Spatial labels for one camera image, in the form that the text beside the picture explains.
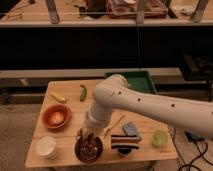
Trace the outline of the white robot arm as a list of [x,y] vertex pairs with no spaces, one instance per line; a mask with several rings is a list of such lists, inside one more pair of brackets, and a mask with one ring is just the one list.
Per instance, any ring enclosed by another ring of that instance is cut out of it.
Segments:
[[98,136],[109,125],[116,109],[134,112],[213,139],[213,103],[137,92],[129,89],[127,80],[119,74],[95,86],[93,103],[85,114],[82,126],[83,136]]

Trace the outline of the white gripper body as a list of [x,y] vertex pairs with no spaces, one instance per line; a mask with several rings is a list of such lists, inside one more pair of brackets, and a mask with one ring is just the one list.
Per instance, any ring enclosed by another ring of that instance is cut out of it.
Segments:
[[86,140],[90,135],[97,137],[109,124],[108,120],[97,120],[87,113],[82,126],[82,137]]

